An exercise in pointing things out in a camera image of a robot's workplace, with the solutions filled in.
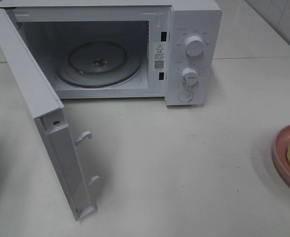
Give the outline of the white microwave knob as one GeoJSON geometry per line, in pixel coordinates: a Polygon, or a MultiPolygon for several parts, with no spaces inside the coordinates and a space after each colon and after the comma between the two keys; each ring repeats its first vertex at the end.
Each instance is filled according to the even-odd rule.
{"type": "Polygon", "coordinates": [[[199,73],[195,68],[185,68],[181,72],[181,79],[184,85],[195,85],[199,80],[199,73]]]}
{"type": "Polygon", "coordinates": [[[199,56],[204,51],[204,39],[200,35],[190,35],[184,41],[185,51],[191,57],[199,56]]]}

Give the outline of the round door release button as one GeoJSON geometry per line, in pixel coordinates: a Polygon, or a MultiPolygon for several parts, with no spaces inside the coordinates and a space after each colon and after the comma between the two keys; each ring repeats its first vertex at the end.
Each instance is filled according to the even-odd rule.
{"type": "Polygon", "coordinates": [[[193,98],[193,92],[190,90],[183,90],[179,93],[178,99],[182,102],[189,102],[193,98]]]}

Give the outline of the white microwave door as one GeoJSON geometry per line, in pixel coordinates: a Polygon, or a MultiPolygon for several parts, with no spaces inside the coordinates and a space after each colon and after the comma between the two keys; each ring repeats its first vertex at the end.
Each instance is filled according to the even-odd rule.
{"type": "Polygon", "coordinates": [[[72,138],[63,103],[47,80],[7,12],[0,8],[0,47],[34,119],[75,220],[96,211],[75,147],[90,131],[72,138]]]}

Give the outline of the white microwave oven body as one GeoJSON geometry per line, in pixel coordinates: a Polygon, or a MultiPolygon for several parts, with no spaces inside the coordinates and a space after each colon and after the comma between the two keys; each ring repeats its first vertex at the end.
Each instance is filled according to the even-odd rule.
{"type": "Polygon", "coordinates": [[[3,0],[4,9],[59,99],[162,97],[169,106],[204,102],[222,11],[214,0],[3,0]],[[200,35],[204,51],[187,55],[184,41],[200,35]],[[76,47],[111,41],[142,52],[130,79],[108,87],[82,88],[60,79],[58,66],[76,47]],[[181,72],[199,80],[184,85],[181,72]],[[189,102],[178,95],[193,92],[189,102]]]}

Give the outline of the pink round plate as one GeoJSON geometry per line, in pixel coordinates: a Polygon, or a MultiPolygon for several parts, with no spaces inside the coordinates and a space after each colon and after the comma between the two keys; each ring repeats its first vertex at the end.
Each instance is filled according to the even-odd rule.
{"type": "Polygon", "coordinates": [[[282,178],[290,187],[290,162],[287,158],[288,146],[290,144],[290,125],[285,126],[276,134],[273,146],[273,163],[282,178]]]}

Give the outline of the glass microwave turntable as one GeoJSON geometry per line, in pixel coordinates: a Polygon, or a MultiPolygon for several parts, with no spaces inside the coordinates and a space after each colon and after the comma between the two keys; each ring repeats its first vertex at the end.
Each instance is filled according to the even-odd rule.
{"type": "Polygon", "coordinates": [[[60,79],[82,88],[113,86],[130,79],[142,65],[142,52],[111,41],[74,48],[58,66],[60,79]]]}

